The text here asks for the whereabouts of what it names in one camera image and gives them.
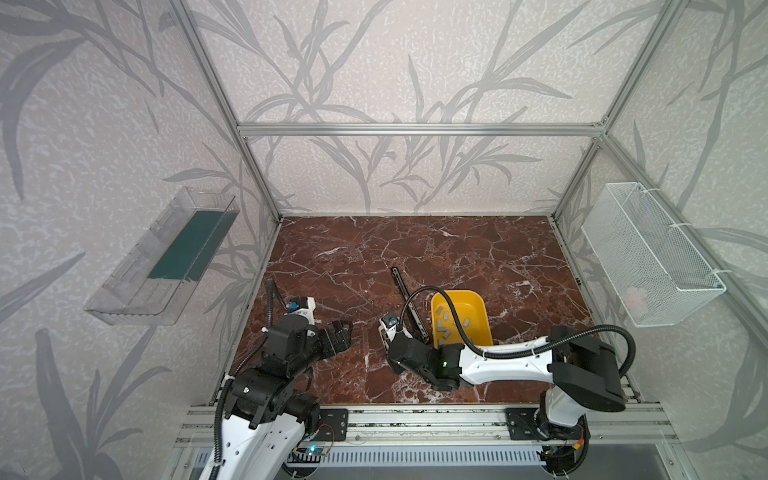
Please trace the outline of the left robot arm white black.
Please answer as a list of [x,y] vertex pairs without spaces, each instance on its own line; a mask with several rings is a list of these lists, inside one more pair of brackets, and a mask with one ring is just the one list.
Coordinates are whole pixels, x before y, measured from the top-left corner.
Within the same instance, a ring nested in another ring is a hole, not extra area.
[[319,360],[351,347],[353,323],[319,328],[283,316],[265,334],[261,361],[225,380],[217,403],[212,456],[203,479],[273,479],[289,454],[320,428],[319,399],[295,384]]

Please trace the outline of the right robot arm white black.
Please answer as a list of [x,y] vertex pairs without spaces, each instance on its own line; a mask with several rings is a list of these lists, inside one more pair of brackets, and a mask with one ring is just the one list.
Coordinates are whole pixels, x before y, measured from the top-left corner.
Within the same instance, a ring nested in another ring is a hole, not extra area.
[[539,430],[572,429],[589,411],[621,412],[621,378],[636,357],[624,328],[599,325],[583,331],[557,326],[536,340],[496,346],[426,345],[397,325],[381,325],[387,360],[400,374],[411,371],[437,391],[501,381],[549,384],[539,406]]

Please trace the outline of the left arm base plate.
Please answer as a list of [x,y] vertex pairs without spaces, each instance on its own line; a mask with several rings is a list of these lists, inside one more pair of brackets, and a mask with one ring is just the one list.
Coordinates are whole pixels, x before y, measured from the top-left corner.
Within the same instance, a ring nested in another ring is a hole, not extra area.
[[349,414],[347,408],[322,408],[318,430],[313,435],[312,440],[326,443],[345,441]]

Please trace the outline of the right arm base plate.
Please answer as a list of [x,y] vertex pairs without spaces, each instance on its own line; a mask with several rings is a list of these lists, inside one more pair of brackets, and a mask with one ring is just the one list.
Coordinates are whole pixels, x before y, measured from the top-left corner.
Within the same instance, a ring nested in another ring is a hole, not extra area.
[[506,408],[504,418],[511,440],[576,442],[587,436],[584,417],[580,418],[573,427],[545,423],[539,418],[538,407]]

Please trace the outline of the black stapler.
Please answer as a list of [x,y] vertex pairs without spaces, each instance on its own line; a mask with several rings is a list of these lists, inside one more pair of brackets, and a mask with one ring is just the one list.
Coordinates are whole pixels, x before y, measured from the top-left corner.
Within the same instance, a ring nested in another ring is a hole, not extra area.
[[[390,269],[394,283],[403,297],[404,301],[407,301],[410,297],[411,293],[408,290],[407,286],[405,285],[405,282],[402,278],[402,275],[397,267],[392,267]],[[429,344],[430,343],[430,334],[428,333],[425,324],[423,323],[420,315],[418,314],[414,304],[412,302],[408,303],[406,305],[406,310],[403,315],[405,323],[410,328],[411,334],[420,340],[422,343]]]

